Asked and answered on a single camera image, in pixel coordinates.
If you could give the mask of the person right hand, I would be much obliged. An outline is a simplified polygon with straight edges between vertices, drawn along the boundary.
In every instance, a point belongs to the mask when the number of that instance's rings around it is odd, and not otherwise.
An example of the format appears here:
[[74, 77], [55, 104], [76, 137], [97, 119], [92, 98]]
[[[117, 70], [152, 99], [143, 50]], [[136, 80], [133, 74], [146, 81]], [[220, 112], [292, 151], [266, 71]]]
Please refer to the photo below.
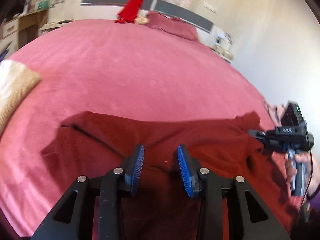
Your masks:
[[[295, 161], [297, 163], [306, 164], [306, 174], [308, 183], [310, 183], [307, 190], [307, 196], [312, 197], [314, 194], [317, 194], [316, 191], [319, 187], [319, 163], [309, 152], [302, 152], [295, 155]], [[287, 182], [293, 181], [294, 176], [297, 174], [297, 170], [293, 166], [293, 161], [289, 159], [288, 154], [285, 154], [285, 174]]]

